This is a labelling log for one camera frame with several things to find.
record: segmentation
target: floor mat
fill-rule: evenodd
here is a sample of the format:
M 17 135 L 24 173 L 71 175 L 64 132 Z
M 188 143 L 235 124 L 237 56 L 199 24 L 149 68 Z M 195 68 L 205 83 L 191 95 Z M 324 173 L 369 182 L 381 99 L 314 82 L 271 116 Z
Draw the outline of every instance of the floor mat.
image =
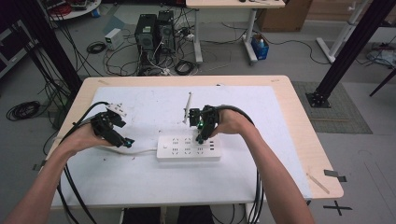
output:
M 305 94 L 314 92 L 318 82 L 292 82 L 292 85 L 315 132 L 373 133 L 342 84 L 338 84 L 329 97 L 331 108 L 314 108 L 309 105 Z

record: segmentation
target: hand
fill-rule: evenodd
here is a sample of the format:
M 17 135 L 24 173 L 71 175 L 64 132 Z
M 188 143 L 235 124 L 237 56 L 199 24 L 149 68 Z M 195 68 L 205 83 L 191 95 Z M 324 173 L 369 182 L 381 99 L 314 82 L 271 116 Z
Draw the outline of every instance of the hand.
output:
M 213 130 L 210 137 L 218 133 L 242 134 L 245 129 L 253 126 L 243 115 L 230 109 L 220 110 L 219 125 Z
M 112 145 L 107 142 L 107 140 L 102 139 L 102 137 L 96 136 L 93 132 L 91 124 L 87 123 L 66 137 L 60 146 L 65 147 L 66 150 L 71 150 L 74 152 L 74 154 L 76 154 L 79 151 L 89 147 L 111 147 Z

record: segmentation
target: power strip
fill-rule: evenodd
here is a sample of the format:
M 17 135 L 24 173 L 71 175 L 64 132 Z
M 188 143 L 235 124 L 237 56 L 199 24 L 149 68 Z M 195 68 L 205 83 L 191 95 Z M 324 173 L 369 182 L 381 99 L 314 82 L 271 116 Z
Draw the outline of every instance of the power strip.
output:
M 219 139 L 215 136 L 198 144 L 192 135 L 160 136 L 159 161 L 218 161 L 221 157 Z

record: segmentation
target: forearm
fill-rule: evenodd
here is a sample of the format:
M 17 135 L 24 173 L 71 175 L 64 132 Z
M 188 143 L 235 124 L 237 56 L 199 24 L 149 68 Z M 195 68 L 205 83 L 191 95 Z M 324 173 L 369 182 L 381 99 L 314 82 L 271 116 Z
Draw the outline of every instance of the forearm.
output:
M 262 178 L 276 223 L 313 223 L 312 215 L 289 172 L 252 125 L 241 133 Z
M 46 162 L 33 186 L 8 215 L 4 223 L 46 223 L 55 190 L 70 153 L 57 148 Z

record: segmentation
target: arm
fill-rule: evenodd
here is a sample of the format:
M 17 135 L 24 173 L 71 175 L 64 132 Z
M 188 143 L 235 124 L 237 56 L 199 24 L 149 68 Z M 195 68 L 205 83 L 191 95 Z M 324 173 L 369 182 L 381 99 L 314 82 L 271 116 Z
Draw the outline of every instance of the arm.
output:
M 259 170 L 276 223 L 314 223 L 303 195 L 289 172 L 253 124 L 237 112 L 221 110 L 220 123 L 212 136 L 217 133 L 239 133 L 244 138 Z
M 55 148 L 33 186 L 12 210 L 6 223 L 46 223 L 56 187 L 69 158 L 79 151 L 95 146 L 110 146 L 93 133 L 91 124 L 77 129 Z

